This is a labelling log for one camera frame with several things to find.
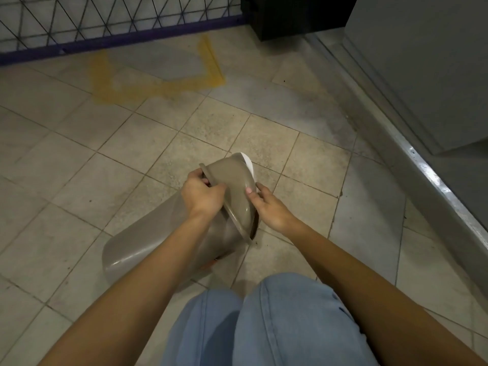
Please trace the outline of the person's right hand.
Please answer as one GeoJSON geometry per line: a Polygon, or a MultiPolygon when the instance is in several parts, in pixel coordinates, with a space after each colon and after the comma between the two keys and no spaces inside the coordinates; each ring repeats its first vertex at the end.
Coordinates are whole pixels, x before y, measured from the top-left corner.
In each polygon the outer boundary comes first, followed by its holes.
{"type": "Polygon", "coordinates": [[[256,188],[256,192],[264,199],[264,207],[258,211],[260,219],[274,231],[287,235],[298,219],[268,187],[258,182],[256,188]]]}

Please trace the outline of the person's left hand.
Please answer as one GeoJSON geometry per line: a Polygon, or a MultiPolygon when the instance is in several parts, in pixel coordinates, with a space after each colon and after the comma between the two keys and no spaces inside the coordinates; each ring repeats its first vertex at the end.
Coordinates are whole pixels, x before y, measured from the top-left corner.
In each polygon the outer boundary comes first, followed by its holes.
{"type": "Polygon", "coordinates": [[[210,181],[201,168],[188,174],[180,192],[190,218],[210,222],[222,209],[224,200],[211,200],[209,187],[210,181]]]}

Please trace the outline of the grey plastic bin lid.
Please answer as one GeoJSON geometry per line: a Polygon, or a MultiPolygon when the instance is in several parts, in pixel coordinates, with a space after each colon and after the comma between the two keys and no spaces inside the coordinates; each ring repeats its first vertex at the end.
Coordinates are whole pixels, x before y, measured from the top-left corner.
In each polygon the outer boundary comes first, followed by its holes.
{"type": "Polygon", "coordinates": [[[246,195],[246,187],[256,191],[254,182],[241,152],[233,153],[227,158],[217,160],[211,164],[200,163],[204,177],[210,185],[225,184],[227,190],[224,196],[223,209],[240,234],[241,240],[252,244],[259,225],[259,214],[246,195]]]}

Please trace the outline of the person's right forearm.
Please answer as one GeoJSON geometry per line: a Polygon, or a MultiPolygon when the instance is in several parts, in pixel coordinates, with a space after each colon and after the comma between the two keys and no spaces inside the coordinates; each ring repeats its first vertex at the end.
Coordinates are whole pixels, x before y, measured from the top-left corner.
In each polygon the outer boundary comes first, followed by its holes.
{"type": "Polygon", "coordinates": [[[291,215],[282,234],[340,297],[383,366],[488,366],[393,284],[291,215]]]}

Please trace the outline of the person's left forearm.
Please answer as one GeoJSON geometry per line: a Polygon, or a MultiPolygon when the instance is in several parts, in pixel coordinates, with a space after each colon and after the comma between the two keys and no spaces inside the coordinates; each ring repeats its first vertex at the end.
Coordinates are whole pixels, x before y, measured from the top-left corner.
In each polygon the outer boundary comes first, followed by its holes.
{"type": "Polygon", "coordinates": [[[216,212],[196,209],[64,332],[38,366],[134,366],[216,212]]]}

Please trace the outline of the grey plastic trash bin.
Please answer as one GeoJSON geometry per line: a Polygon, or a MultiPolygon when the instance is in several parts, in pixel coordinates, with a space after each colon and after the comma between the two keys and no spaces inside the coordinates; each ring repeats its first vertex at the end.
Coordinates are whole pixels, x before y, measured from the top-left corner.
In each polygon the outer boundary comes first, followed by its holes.
{"type": "MultiPolygon", "coordinates": [[[[117,282],[160,245],[187,218],[181,193],[169,199],[122,232],[113,236],[102,251],[102,268],[109,285],[117,282]]],[[[215,216],[190,264],[187,275],[199,273],[217,258],[252,243],[259,215],[246,194],[228,189],[222,210],[215,216]]]]}

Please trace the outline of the light blue jeans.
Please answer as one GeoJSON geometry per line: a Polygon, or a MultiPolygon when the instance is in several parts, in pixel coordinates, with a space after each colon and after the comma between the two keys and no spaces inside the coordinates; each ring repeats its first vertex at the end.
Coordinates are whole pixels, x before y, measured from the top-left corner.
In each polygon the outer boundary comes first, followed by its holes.
{"type": "Polygon", "coordinates": [[[245,298],[210,289],[169,332],[161,366],[378,366],[334,290],[297,273],[263,279],[245,298]]]}

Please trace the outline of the metal door sill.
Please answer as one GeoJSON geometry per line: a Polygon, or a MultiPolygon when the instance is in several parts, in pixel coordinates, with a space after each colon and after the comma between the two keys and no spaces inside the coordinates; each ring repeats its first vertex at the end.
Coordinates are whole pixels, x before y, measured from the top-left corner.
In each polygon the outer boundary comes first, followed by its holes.
{"type": "Polygon", "coordinates": [[[396,111],[339,42],[325,44],[317,33],[304,39],[314,52],[314,69],[360,135],[399,179],[412,204],[464,264],[488,266],[488,230],[465,207],[395,122],[396,111]]]}

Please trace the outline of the black box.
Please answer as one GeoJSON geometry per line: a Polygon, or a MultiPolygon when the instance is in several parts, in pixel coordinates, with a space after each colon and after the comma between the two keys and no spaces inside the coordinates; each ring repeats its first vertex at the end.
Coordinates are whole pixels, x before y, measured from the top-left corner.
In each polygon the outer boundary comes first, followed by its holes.
{"type": "Polygon", "coordinates": [[[260,41],[342,28],[357,0],[241,0],[260,41]]]}

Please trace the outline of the grey door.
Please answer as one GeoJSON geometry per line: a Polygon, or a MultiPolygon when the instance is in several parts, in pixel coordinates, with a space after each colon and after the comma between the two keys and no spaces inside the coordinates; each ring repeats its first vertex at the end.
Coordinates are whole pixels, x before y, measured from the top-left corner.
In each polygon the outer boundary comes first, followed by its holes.
{"type": "Polygon", "coordinates": [[[488,140],[488,0],[357,0],[344,46],[432,154],[488,140]]]}

